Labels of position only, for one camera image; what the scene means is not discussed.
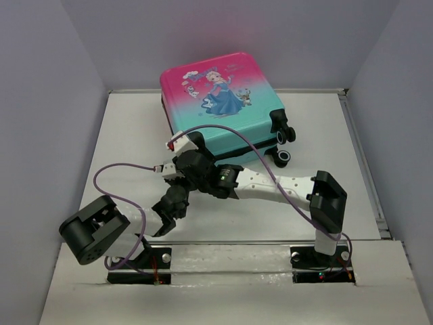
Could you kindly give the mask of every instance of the cable connector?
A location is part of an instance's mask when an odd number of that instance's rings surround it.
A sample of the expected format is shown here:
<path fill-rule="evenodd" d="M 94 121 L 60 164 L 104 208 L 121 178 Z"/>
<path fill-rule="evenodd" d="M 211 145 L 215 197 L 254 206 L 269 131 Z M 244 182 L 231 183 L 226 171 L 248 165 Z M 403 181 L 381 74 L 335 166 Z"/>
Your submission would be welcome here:
<path fill-rule="evenodd" d="M 156 165 L 156 166 L 154 166 L 154 172 L 155 173 L 161 173 L 163 168 L 164 168 L 163 165 Z"/>

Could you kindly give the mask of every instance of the white wall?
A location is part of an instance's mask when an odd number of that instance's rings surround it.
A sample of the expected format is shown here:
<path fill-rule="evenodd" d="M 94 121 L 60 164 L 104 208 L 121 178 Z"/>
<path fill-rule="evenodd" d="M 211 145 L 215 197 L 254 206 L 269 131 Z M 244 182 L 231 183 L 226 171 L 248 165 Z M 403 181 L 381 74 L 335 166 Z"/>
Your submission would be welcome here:
<path fill-rule="evenodd" d="M 38 324 L 105 87 L 58 0 L 0 2 L 0 324 Z"/>
<path fill-rule="evenodd" d="M 402 0 L 349 100 L 396 238 L 433 312 L 433 2 Z"/>
<path fill-rule="evenodd" d="M 110 89 L 250 52 L 274 87 L 350 87 L 398 0 L 61 0 Z"/>

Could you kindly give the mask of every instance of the white tabletop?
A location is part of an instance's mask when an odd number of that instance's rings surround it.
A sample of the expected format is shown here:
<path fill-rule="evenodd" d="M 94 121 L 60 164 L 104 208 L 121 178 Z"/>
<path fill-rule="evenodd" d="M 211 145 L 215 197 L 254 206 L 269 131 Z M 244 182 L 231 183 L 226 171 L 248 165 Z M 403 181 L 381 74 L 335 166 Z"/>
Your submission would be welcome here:
<path fill-rule="evenodd" d="M 284 169 L 273 167 L 285 176 L 314 176 L 317 170 L 329 171 L 348 193 L 344 231 L 352 239 L 380 238 L 375 214 L 335 93 L 280 93 L 297 139 L 285 147 L 292 160 Z M 116 162 L 160 165 L 172 158 L 164 148 L 170 129 L 159 93 L 112 93 L 99 133 L 81 207 L 99 194 L 93 174 L 104 165 Z M 263 172 L 258 161 L 245 165 Z M 142 207 L 152 207 L 165 194 L 167 185 L 149 171 L 115 167 L 100 175 L 99 184 L 107 191 L 126 196 Z M 262 200 L 218 200 L 192 193 L 187 217 L 177 222 L 163 241 L 232 240 L 313 240 L 314 229 L 285 204 Z M 118 203 L 125 215 L 138 214 L 127 204 Z"/>
<path fill-rule="evenodd" d="M 173 285 L 113 285 L 101 260 L 80 266 L 63 244 L 40 324 L 429 324 L 400 242 L 355 241 L 356 286 L 293 284 L 287 246 L 179 245 L 172 255 Z"/>

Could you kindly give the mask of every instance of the princess illustration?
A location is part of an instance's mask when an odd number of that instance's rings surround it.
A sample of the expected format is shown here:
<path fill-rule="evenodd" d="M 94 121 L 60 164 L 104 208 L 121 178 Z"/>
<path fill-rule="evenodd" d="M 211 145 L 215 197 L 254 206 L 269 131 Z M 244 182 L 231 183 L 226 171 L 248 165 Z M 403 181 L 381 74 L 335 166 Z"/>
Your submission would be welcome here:
<path fill-rule="evenodd" d="M 239 100 L 235 94 L 229 89 L 231 78 L 226 81 L 219 72 L 210 71 L 206 78 L 212 81 L 214 87 L 203 99 L 202 107 L 206 109 L 206 113 L 214 115 L 233 115 L 237 114 L 242 107 L 245 106 L 242 100 Z M 213 92 L 218 88 L 219 92 L 214 95 Z"/>

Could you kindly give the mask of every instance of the pink and teal suitcase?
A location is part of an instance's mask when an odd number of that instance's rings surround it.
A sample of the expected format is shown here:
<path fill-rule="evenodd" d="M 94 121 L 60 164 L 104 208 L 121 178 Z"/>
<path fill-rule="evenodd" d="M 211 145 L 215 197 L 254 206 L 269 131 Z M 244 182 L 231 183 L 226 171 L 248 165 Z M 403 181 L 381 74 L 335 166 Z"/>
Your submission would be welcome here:
<path fill-rule="evenodd" d="M 246 53 L 178 66 L 160 77 L 162 105 L 172 133 L 204 124 L 231 127 L 245 135 L 278 167 L 290 160 L 278 144 L 296 139 L 288 126 L 283 103 L 254 58 Z M 240 165 L 256 159 L 255 153 L 235 134 L 222 129 L 201 129 L 206 147 L 217 163 Z"/>

